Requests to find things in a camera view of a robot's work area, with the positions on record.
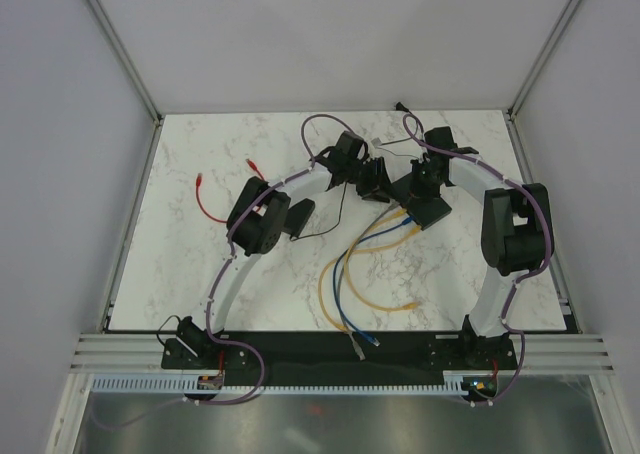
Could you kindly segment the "black network switch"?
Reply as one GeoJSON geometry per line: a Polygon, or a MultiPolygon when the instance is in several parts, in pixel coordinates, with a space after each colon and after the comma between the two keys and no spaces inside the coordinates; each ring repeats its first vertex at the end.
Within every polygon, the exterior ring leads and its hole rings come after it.
{"type": "Polygon", "coordinates": [[[433,226],[452,212],[451,206],[441,197],[419,199],[410,193],[410,175],[391,184],[394,199],[422,231],[433,226]]]}

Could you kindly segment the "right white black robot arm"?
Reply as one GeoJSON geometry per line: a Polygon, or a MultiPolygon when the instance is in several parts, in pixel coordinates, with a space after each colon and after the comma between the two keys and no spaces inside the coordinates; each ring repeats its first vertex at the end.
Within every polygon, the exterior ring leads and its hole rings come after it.
{"type": "Polygon", "coordinates": [[[554,238],[547,188],[522,184],[487,164],[472,148],[460,148],[449,127],[413,137],[426,157],[413,179],[438,193],[441,185],[459,187],[482,207],[480,246],[487,264],[475,306],[456,340],[458,359],[469,368],[496,360],[509,368],[517,330],[509,325],[519,285],[549,265],[554,238]]]}

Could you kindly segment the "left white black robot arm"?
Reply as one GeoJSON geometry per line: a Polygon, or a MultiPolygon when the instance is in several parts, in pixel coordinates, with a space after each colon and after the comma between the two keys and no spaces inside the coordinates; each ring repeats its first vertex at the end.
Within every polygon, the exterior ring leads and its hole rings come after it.
{"type": "Polygon", "coordinates": [[[312,197],[343,184],[354,185],[366,200],[388,202],[394,194],[384,159],[371,157],[366,141],[350,130],[343,132],[335,145],[312,156],[300,171],[272,183],[258,177],[246,182],[226,221],[230,253],[207,296],[205,327],[199,328],[190,316],[180,319],[176,335],[164,342],[162,368],[221,367],[230,347],[258,353],[246,343],[223,337],[242,285],[282,234],[300,237],[315,209],[312,197]]]}

